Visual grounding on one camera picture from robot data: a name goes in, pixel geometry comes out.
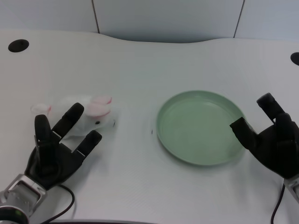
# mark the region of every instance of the robotic hand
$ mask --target robotic hand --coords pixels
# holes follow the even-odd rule
[[[270,93],[259,98],[257,104],[272,126],[257,134],[243,117],[230,126],[257,160],[285,179],[284,185],[299,203],[299,128]]]
[[[52,130],[45,115],[36,116],[36,147],[30,155],[25,174],[19,174],[0,192],[0,223],[28,224],[29,217],[47,196],[47,190],[73,175],[101,141],[102,136],[91,131],[73,152],[59,143],[83,111],[81,104],[74,104]]]

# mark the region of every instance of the black cable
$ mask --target black cable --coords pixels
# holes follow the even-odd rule
[[[54,219],[57,219],[58,217],[62,216],[64,213],[66,213],[68,210],[70,210],[70,208],[73,206],[74,202],[75,202],[75,195],[74,193],[71,191],[71,189],[69,189],[68,187],[60,184],[58,185],[59,187],[67,190],[70,194],[71,194],[71,203],[70,205],[65,209],[63,210],[62,212],[60,212],[59,214],[53,216],[52,218],[49,218],[48,220],[42,222],[41,224],[48,224],[49,222],[53,221]]]
[[[280,192],[280,196],[279,196],[278,202],[277,202],[277,204],[276,204],[276,206],[275,206],[275,209],[274,209],[274,211],[273,211],[273,213],[272,213],[272,216],[271,216],[271,224],[274,224],[274,217],[275,217],[275,214],[276,214],[276,212],[277,212],[277,209],[278,209],[278,207],[279,207],[279,205],[280,205],[280,203],[281,203],[281,200],[282,200],[282,197],[283,197],[283,195],[284,195],[284,192],[285,192],[285,185],[282,186],[282,189],[281,189],[281,192]]]

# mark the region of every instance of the wall seam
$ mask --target wall seam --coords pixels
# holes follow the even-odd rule
[[[235,38],[235,34],[237,33],[237,29],[238,29],[238,26],[239,26],[239,22],[240,22],[240,18],[241,18],[241,15],[242,15],[244,4],[245,4],[245,0],[243,0],[243,4],[242,4],[241,11],[240,11],[239,19],[238,19],[238,22],[237,22],[237,26],[235,27],[234,38]]]
[[[95,12],[95,8],[94,8],[94,2],[93,2],[93,0],[92,0],[92,5],[93,5],[93,13],[94,13],[95,22],[96,22],[96,24],[97,24],[98,33],[100,33],[99,24],[98,24],[98,19],[97,19],[97,14],[96,14],[96,12]]]

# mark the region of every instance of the white wall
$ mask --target white wall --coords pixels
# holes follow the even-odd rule
[[[91,0],[0,0],[0,28],[98,32]]]
[[[94,0],[101,34],[150,42],[233,37],[243,0]]]
[[[245,0],[236,37],[299,41],[299,0]]]
[[[233,37],[243,0],[94,0],[100,32],[153,42]],[[0,29],[98,32],[92,0],[0,0]],[[245,0],[238,38],[299,41],[299,0]]]

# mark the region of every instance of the pink bunny ear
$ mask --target pink bunny ear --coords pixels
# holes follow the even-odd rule
[[[86,115],[91,117],[102,117],[110,113],[110,107],[107,105],[99,105],[90,103],[86,107]]]
[[[36,104],[31,106],[30,110],[33,114],[44,114],[49,113],[51,106],[46,104]]]
[[[103,105],[110,104],[111,101],[112,101],[112,97],[108,97],[108,96],[105,96],[105,97],[93,97],[90,100],[91,103],[103,104]]]

